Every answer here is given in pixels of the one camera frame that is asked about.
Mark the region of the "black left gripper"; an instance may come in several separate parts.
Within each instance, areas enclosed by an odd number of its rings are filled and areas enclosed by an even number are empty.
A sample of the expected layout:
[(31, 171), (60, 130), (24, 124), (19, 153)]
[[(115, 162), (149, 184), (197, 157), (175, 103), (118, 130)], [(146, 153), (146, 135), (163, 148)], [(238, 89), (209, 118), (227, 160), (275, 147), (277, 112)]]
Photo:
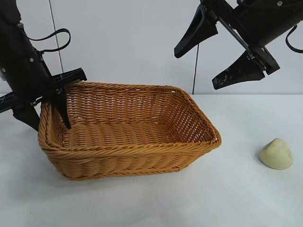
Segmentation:
[(21, 23), (1, 21), (0, 76), (12, 91), (0, 98), (0, 110), (12, 109), (15, 119), (38, 131), (36, 102), (55, 97), (55, 107), (65, 127), (71, 129), (65, 87), (85, 81), (86, 75), (82, 68), (51, 75), (42, 57), (45, 52), (32, 46)]

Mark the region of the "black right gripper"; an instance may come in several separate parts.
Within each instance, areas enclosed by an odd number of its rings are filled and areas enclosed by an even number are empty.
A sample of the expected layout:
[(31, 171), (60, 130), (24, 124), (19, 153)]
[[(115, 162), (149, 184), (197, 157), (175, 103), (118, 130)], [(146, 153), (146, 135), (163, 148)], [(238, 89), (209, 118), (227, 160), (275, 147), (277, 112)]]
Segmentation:
[(247, 81), (259, 81), (264, 74), (280, 69), (266, 45), (288, 32), (303, 20), (301, 0), (239, 0), (235, 8), (225, 0), (203, 0), (174, 48), (180, 58), (204, 40), (218, 34), (219, 21), (245, 52), (227, 69), (212, 79), (214, 89)]

